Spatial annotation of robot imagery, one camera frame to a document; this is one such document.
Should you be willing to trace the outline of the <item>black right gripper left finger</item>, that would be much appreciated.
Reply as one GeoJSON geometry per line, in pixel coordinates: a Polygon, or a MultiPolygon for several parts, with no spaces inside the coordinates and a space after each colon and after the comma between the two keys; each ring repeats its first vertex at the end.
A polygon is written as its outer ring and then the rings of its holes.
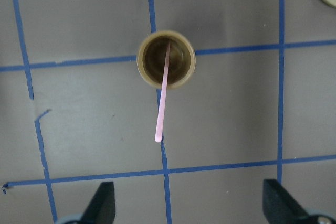
{"type": "Polygon", "coordinates": [[[102,182],[84,211],[80,223],[113,224],[116,216],[115,203],[114,183],[102,182]]]}

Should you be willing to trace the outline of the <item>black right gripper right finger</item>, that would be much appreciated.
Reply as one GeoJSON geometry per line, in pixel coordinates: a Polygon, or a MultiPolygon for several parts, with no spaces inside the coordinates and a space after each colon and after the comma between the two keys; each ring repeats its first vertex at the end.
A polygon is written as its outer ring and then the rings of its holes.
{"type": "Polygon", "coordinates": [[[264,179],[263,214],[268,223],[317,223],[317,216],[308,214],[276,179],[264,179]]]}

